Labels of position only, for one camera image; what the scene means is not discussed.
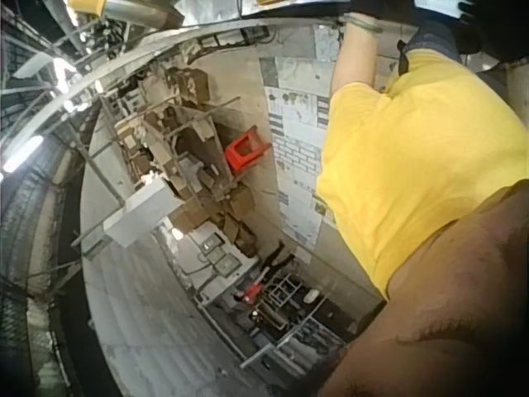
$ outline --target wall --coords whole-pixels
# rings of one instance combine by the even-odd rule
[[[299,265],[302,277],[358,318],[380,297],[314,194],[339,32],[326,26],[270,31],[275,38],[269,44],[208,55],[190,67],[209,73],[211,104],[241,96],[213,113],[215,122],[239,132],[255,124],[263,141],[273,144],[245,177],[256,200],[246,221],[260,238],[261,254],[272,251],[278,239],[292,251],[304,247],[312,259]],[[389,74],[390,60],[381,58],[379,84]],[[181,60],[175,64],[183,66]]]

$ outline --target pipe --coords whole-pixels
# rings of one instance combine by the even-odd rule
[[[69,0],[76,12],[96,14],[99,17],[117,19],[158,29],[178,29],[182,26],[183,15],[174,8],[146,0]]]

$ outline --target light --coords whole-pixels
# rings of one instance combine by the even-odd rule
[[[77,72],[77,70],[62,58],[54,58],[53,67],[55,69],[55,76],[57,77],[57,89],[61,93],[67,93],[69,91],[69,86],[66,81],[66,70],[74,73]]]
[[[40,135],[33,136],[28,142],[21,147],[17,153],[15,153],[9,160],[6,161],[6,164],[3,166],[3,170],[12,173],[20,165],[28,159],[28,157],[33,153],[37,147],[39,147],[44,138]]]
[[[183,233],[179,230],[179,229],[176,229],[176,228],[172,228],[171,229],[171,234],[173,235],[173,237],[178,241],[178,240],[182,240],[183,239]]]
[[[102,93],[104,91],[103,87],[102,87],[102,84],[99,80],[96,80],[96,82],[93,84],[96,88],[96,91],[98,93]]]
[[[68,112],[68,113],[73,113],[74,110],[75,110],[75,105],[70,100],[64,101],[63,106],[64,106],[64,109],[66,109],[66,112]]]
[[[149,174],[142,175],[140,177],[141,181],[146,185],[152,184],[152,181],[155,179],[155,174],[151,171]]]
[[[82,111],[88,109],[88,106],[90,106],[90,105],[88,105],[88,102],[83,102],[79,106],[77,106],[77,111],[78,112],[82,112]]]
[[[79,21],[77,20],[77,14],[74,9],[68,5],[68,0],[64,0],[64,6],[66,7],[66,12],[68,13],[69,19],[74,26],[79,26]]]

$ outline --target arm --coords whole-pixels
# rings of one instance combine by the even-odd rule
[[[377,59],[377,20],[364,14],[351,13],[344,42],[338,54],[331,81],[331,96],[349,83],[373,87]]]

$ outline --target brick pattern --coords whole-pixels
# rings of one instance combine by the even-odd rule
[[[283,116],[279,116],[277,114],[269,113],[268,114],[268,122],[270,124],[270,130],[272,131],[274,136],[284,136],[284,128],[283,128]]]
[[[317,96],[317,126],[327,128],[329,125],[329,98]]]
[[[322,172],[322,153],[315,146],[279,135],[272,135],[272,145],[276,161],[282,161],[314,176]]]
[[[278,190],[278,200],[280,203],[288,205],[288,194],[282,192],[281,190]]]

